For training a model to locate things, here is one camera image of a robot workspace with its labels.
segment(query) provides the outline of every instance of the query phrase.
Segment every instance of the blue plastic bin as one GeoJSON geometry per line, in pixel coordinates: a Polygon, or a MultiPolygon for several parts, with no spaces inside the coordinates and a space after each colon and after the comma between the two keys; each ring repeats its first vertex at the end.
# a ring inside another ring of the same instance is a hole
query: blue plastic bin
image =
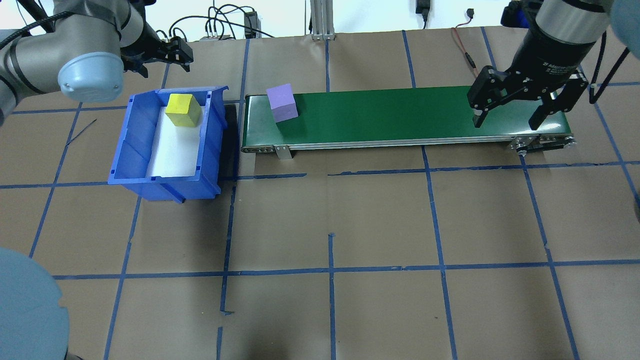
{"type": "Polygon", "coordinates": [[[109,175],[109,184],[122,185],[147,200],[213,199],[220,193],[218,169],[222,132],[227,128],[222,93],[215,88],[162,89],[132,95],[122,124],[109,175]],[[147,177],[160,109],[170,94],[193,94],[205,106],[195,174],[185,177],[147,177]]]}

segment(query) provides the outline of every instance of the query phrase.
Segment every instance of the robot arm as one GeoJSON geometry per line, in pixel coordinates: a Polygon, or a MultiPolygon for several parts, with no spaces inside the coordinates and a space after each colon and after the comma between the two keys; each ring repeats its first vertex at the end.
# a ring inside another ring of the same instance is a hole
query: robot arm
{"type": "Polygon", "coordinates": [[[193,61],[181,38],[160,41],[143,8],[127,0],[56,0],[54,13],[69,15],[56,21],[55,32],[2,41],[0,125],[28,96],[61,90],[77,101],[108,102],[122,93],[123,71],[146,77],[144,63],[153,61],[189,71],[193,61]]]}
{"type": "Polygon", "coordinates": [[[571,111],[589,85],[578,66],[609,26],[607,12],[612,13],[614,29],[624,25],[616,31],[623,41],[620,33],[635,30],[626,43],[637,45],[638,19],[626,6],[638,16],[635,0],[522,1],[529,32],[510,68],[501,72],[484,67],[467,94],[475,126],[482,125],[490,110],[513,100],[542,101],[529,119],[532,130],[551,114],[571,111]]]}

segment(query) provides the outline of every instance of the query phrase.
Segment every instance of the yellow cube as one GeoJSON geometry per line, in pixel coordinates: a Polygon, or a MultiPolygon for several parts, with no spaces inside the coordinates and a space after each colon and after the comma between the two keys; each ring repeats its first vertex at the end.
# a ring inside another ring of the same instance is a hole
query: yellow cube
{"type": "Polygon", "coordinates": [[[164,113],[173,125],[196,127],[200,121],[202,109],[191,94],[171,94],[164,113]]]}

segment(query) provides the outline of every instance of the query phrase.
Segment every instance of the blue tape line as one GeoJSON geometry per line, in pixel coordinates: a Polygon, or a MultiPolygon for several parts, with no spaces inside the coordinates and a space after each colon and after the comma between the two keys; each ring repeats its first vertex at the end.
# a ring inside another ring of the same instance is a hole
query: blue tape line
{"type": "Polygon", "coordinates": [[[545,248],[545,253],[547,254],[547,262],[549,265],[549,269],[551,270],[551,278],[554,282],[554,288],[556,289],[556,295],[558,297],[558,303],[560,305],[560,312],[562,313],[564,327],[566,328],[567,336],[569,337],[569,344],[571,345],[571,350],[573,352],[574,360],[579,360],[580,355],[578,355],[578,348],[575,344],[575,339],[573,337],[573,330],[571,328],[571,323],[569,322],[569,316],[566,312],[566,306],[564,304],[564,297],[562,295],[562,290],[560,289],[560,282],[558,281],[558,276],[556,273],[556,268],[554,266],[554,259],[551,256],[551,250],[548,247],[547,234],[545,232],[545,227],[542,224],[542,216],[540,215],[540,208],[538,207],[538,201],[536,200],[536,194],[533,190],[533,184],[531,183],[531,177],[529,176],[529,171],[527,169],[527,163],[524,157],[520,157],[520,162],[522,164],[522,171],[524,173],[525,180],[527,181],[527,187],[529,188],[529,196],[531,198],[531,203],[533,205],[533,210],[536,214],[536,220],[538,221],[538,228],[540,230],[540,237],[542,239],[542,243],[545,248]]]}
{"type": "Polygon", "coordinates": [[[136,209],[133,211],[133,220],[131,220],[131,229],[129,230],[129,241],[133,239],[133,234],[136,231],[136,224],[138,223],[138,214],[140,213],[141,202],[142,202],[142,197],[138,196],[138,200],[136,201],[136,209]]]}
{"type": "Polygon", "coordinates": [[[447,285],[446,266],[444,262],[444,254],[442,252],[442,242],[440,239],[440,227],[438,226],[438,213],[436,211],[436,202],[433,196],[433,183],[431,181],[431,168],[429,167],[429,159],[427,152],[422,146],[422,160],[424,162],[425,174],[427,175],[427,189],[429,192],[429,205],[431,206],[431,218],[433,220],[433,231],[436,238],[436,247],[438,249],[438,264],[440,265],[440,280],[442,283],[442,295],[444,298],[444,309],[447,315],[447,327],[449,328],[449,343],[451,344],[451,357],[458,360],[458,350],[456,348],[456,337],[453,332],[453,319],[451,316],[451,303],[449,302],[449,287],[447,285]]]}
{"type": "Polygon", "coordinates": [[[100,111],[100,110],[121,110],[126,109],[126,106],[104,106],[94,108],[81,108],[81,109],[49,109],[49,110],[22,110],[14,111],[12,115],[27,115],[27,114],[47,114],[47,113],[74,113],[76,111],[100,111]]]}
{"type": "Polygon", "coordinates": [[[609,83],[607,86],[638,86],[640,85],[640,81],[631,81],[629,83],[609,83]]]}
{"type": "Polygon", "coordinates": [[[218,327],[218,339],[216,340],[216,360],[222,355],[222,326],[218,327]]]}
{"type": "Polygon", "coordinates": [[[84,274],[84,275],[53,275],[56,280],[99,280],[119,279],[120,274],[84,274]]]}
{"type": "Polygon", "coordinates": [[[329,174],[328,176],[351,176],[351,175],[378,175],[378,174],[412,174],[424,172],[423,168],[406,168],[401,170],[361,170],[343,171],[339,174],[329,174]]]}
{"type": "Polygon", "coordinates": [[[270,276],[270,275],[295,275],[295,274],[323,274],[330,272],[328,268],[302,268],[284,270],[239,270],[229,271],[229,276],[270,276]]]}
{"type": "Polygon", "coordinates": [[[246,39],[244,43],[244,59],[242,65],[242,80],[240,82],[240,102],[238,103],[238,118],[236,121],[237,124],[237,146],[234,149],[234,169],[233,176],[237,177],[240,169],[240,146],[242,144],[242,136],[241,129],[243,128],[243,111],[244,111],[244,95],[245,95],[245,86],[246,86],[246,70],[249,65],[249,44],[250,39],[246,39]]]}
{"type": "Polygon", "coordinates": [[[574,163],[574,164],[540,164],[540,165],[527,164],[527,168],[610,167],[610,166],[620,166],[620,165],[621,163],[619,161],[612,161],[609,163],[574,163]]]}
{"type": "Polygon", "coordinates": [[[324,72],[326,74],[326,92],[331,92],[331,80],[329,79],[329,40],[324,41],[324,72]]]}
{"type": "Polygon", "coordinates": [[[631,174],[629,174],[629,169],[627,169],[627,166],[625,164],[625,160],[622,158],[622,153],[618,149],[618,145],[616,144],[616,141],[613,138],[613,134],[611,133],[611,130],[609,129],[609,125],[607,125],[607,120],[605,119],[604,114],[602,113],[602,110],[600,109],[600,105],[598,105],[598,103],[596,102],[593,106],[596,108],[596,111],[598,112],[598,116],[600,117],[600,121],[602,122],[602,126],[604,126],[604,129],[607,132],[607,136],[609,137],[609,141],[611,142],[611,146],[613,147],[613,151],[616,153],[616,156],[618,157],[618,161],[621,163],[622,171],[625,173],[625,177],[627,178],[627,182],[629,183],[629,187],[631,187],[631,193],[634,195],[634,198],[636,200],[636,204],[638,206],[640,206],[640,196],[638,196],[638,192],[636,190],[636,185],[634,184],[634,181],[631,178],[631,174]]]}
{"type": "Polygon", "coordinates": [[[249,64],[249,43],[251,39],[246,39],[246,43],[244,44],[244,59],[242,65],[242,83],[240,83],[240,101],[244,102],[244,87],[246,85],[246,68],[249,64]]]}
{"type": "MultiPolygon", "coordinates": [[[[610,259],[610,260],[575,260],[555,261],[554,266],[601,266],[601,265],[640,265],[640,259],[610,259]]],[[[541,268],[549,266],[549,262],[534,263],[486,263],[486,264],[454,264],[445,265],[447,270],[481,270],[481,269],[509,269],[509,268],[541,268]]],[[[300,268],[288,270],[238,270],[238,271],[208,271],[208,272],[163,272],[154,274],[125,274],[125,279],[171,279],[177,277],[223,277],[227,276],[272,276],[272,275],[301,275],[301,274],[329,274],[349,272],[400,272],[400,271],[439,271],[440,265],[410,265],[410,266],[353,266],[340,268],[300,268]]],[[[119,279],[119,274],[82,274],[82,275],[54,275],[56,280],[99,280],[119,279]]]]}
{"type": "Polygon", "coordinates": [[[100,186],[100,185],[107,185],[107,182],[106,181],[89,181],[86,183],[0,185],[0,189],[68,188],[72,186],[100,186]]]}
{"type": "MultiPolygon", "coordinates": [[[[640,161],[624,161],[626,165],[640,165],[640,161]]],[[[573,164],[535,164],[527,165],[527,168],[568,168],[568,167],[601,167],[601,166],[620,166],[623,163],[619,161],[612,161],[608,163],[573,163],[573,164]]],[[[482,166],[482,167],[442,167],[431,168],[431,172],[454,172],[463,170],[512,170],[522,169],[521,165],[495,165],[495,166],[482,166]]],[[[378,174],[413,174],[424,172],[423,168],[406,168],[396,170],[360,170],[360,171],[345,171],[339,174],[328,174],[327,176],[355,176],[355,175],[378,175],[378,174]]],[[[240,180],[260,180],[260,179],[287,179],[292,177],[305,177],[307,173],[297,174],[273,174],[273,175],[256,175],[256,176],[225,176],[220,177],[220,181],[240,181],[240,180]]],[[[70,186],[102,186],[108,185],[106,181],[88,181],[84,183],[58,183],[58,184],[14,184],[14,185],[0,185],[2,189],[27,189],[27,188],[63,188],[70,186]]]]}
{"type": "Polygon", "coordinates": [[[491,60],[491,66],[496,69],[495,58],[493,57],[493,51],[491,51],[491,45],[489,44],[489,38],[486,36],[486,31],[484,30],[484,26],[480,27],[480,31],[482,31],[482,37],[484,38],[484,44],[486,45],[486,50],[489,52],[489,59],[491,60]]]}
{"type": "Polygon", "coordinates": [[[411,75],[411,87],[415,89],[415,76],[413,75],[413,62],[411,61],[411,51],[409,51],[409,41],[406,39],[406,31],[402,30],[402,38],[404,40],[404,50],[406,51],[406,59],[409,63],[409,75],[411,75]]]}
{"type": "Polygon", "coordinates": [[[60,183],[53,186],[57,188],[69,188],[73,186],[103,186],[108,184],[109,183],[107,183],[106,181],[87,181],[85,183],[60,183]]]}
{"type": "Polygon", "coordinates": [[[160,86],[160,88],[164,89],[164,87],[166,86],[166,78],[169,75],[169,63],[166,63],[166,66],[164,67],[164,75],[162,78],[162,85],[160,86]]]}
{"type": "Polygon", "coordinates": [[[596,265],[633,265],[640,264],[640,259],[615,259],[615,260],[578,260],[556,261],[555,266],[596,266],[596,265]]]}
{"type": "Polygon", "coordinates": [[[12,115],[25,115],[25,114],[46,114],[46,113],[73,113],[78,109],[50,109],[50,110],[22,110],[14,111],[12,115]]]}
{"type": "Polygon", "coordinates": [[[225,275],[222,277],[222,291],[220,294],[220,311],[225,315],[231,314],[231,312],[226,310],[226,305],[227,305],[227,283],[228,283],[229,259],[231,256],[231,237],[232,237],[233,228],[234,228],[234,206],[235,205],[236,205],[236,186],[234,186],[232,189],[231,203],[229,205],[229,221],[227,224],[227,245],[225,247],[225,265],[223,269],[225,275]]]}
{"type": "Polygon", "coordinates": [[[109,352],[111,351],[111,340],[113,339],[113,330],[116,326],[116,317],[118,316],[118,308],[120,307],[120,297],[122,296],[122,286],[124,285],[124,274],[127,271],[127,263],[129,262],[129,253],[131,252],[131,242],[127,243],[127,250],[125,251],[124,261],[122,262],[122,272],[120,274],[120,280],[118,281],[118,290],[116,291],[116,299],[113,303],[113,311],[111,312],[111,321],[109,322],[109,332],[107,333],[107,344],[104,347],[104,356],[102,360],[109,359],[109,352]]]}
{"type": "Polygon", "coordinates": [[[126,279],[173,279],[176,277],[218,277],[224,276],[222,271],[203,272],[161,272],[156,274],[126,274],[126,279]]]}
{"type": "MultiPolygon", "coordinates": [[[[329,234],[329,269],[333,269],[333,239],[334,233],[329,234]]],[[[329,318],[330,318],[330,332],[331,332],[331,360],[336,360],[335,349],[335,284],[333,281],[334,272],[329,273],[329,318]]]]}
{"type": "Polygon", "coordinates": [[[430,172],[440,172],[440,171],[461,171],[461,170],[513,170],[513,169],[521,169],[520,165],[495,165],[495,166],[485,166],[485,167],[441,167],[441,168],[431,168],[430,172]]]}
{"type": "Polygon", "coordinates": [[[344,266],[340,268],[330,268],[332,272],[388,272],[402,271],[401,266],[344,266]]]}
{"type": "Polygon", "coordinates": [[[101,110],[123,110],[126,109],[127,106],[103,106],[103,107],[95,107],[95,108],[82,108],[80,111],[101,111],[101,110]]]}
{"type": "Polygon", "coordinates": [[[53,184],[0,185],[0,189],[52,188],[53,184]]]}
{"type": "Polygon", "coordinates": [[[476,270],[476,269],[512,269],[512,268],[542,268],[549,263],[503,263],[503,264],[469,264],[447,265],[447,270],[476,270]]]}
{"type": "Polygon", "coordinates": [[[127,275],[127,265],[129,264],[129,256],[131,255],[131,238],[136,229],[136,223],[138,222],[138,213],[140,212],[140,202],[142,198],[138,196],[136,201],[136,208],[133,211],[133,218],[131,219],[131,230],[129,231],[129,241],[127,241],[127,249],[124,252],[124,260],[122,260],[122,269],[120,270],[120,277],[118,280],[118,290],[116,291],[116,299],[113,303],[113,311],[111,312],[111,321],[109,323],[109,332],[107,333],[107,344],[104,347],[103,360],[109,359],[109,351],[111,351],[111,340],[113,339],[113,330],[116,326],[116,318],[118,317],[118,308],[120,307],[120,297],[122,296],[122,286],[124,285],[124,279],[127,275]]]}
{"type": "Polygon", "coordinates": [[[292,177],[305,177],[306,172],[299,174],[273,174],[273,175],[254,175],[254,176],[237,176],[236,180],[261,180],[261,179],[290,179],[292,177]]]}
{"type": "MultiPolygon", "coordinates": [[[[65,144],[69,143],[69,140],[72,138],[74,134],[74,129],[76,128],[76,124],[78,121],[78,117],[80,116],[80,108],[82,108],[82,103],[78,104],[76,109],[76,115],[74,116],[74,121],[71,123],[71,128],[69,129],[69,134],[67,135],[67,141],[65,144]]],[[[53,186],[58,183],[58,178],[60,177],[60,172],[62,171],[62,164],[65,162],[65,157],[67,156],[68,147],[62,149],[62,155],[60,156],[60,162],[58,163],[58,169],[56,170],[56,175],[53,179],[53,186]]],[[[38,246],[38,240],[40,239],[40,233],[42,233],[42,227],[44,226],[44,221],[47,218],[47,213],[49,212],[49,206],[51,205],[51,199],[53,198],[53,192],[56,188],[52,187],[49,191],[49,196],[47,198],[47,202],[45,203],[44,210],[42,211],[42,216],[40,217],[40,223],[38,224],[38,229],[36,230],[36,235],[33,238],[33,243],[31,244],[31,250],[29,251],[29,257],[33,258],[33,254],[36,252],[36,246],[38,246]]]]}

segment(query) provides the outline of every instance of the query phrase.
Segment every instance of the green conveyor belt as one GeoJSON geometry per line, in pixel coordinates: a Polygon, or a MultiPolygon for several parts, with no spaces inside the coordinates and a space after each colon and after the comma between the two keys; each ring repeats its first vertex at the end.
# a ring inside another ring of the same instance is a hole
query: green conveyor belt
{"type": "Polygon", "coordinates": [[[468,90],[468,86],[452,86],[296,94],[299,117],[278,124],[267,96],[250,95],[246,98],[243,151],[272,145],[328,149],[490,142],[518,135],[571,133],[564,113],[549,116],[538,130],[531,131],[527,121],[540,104],[532,101],[499,106],[476,129],[468,90]]]}

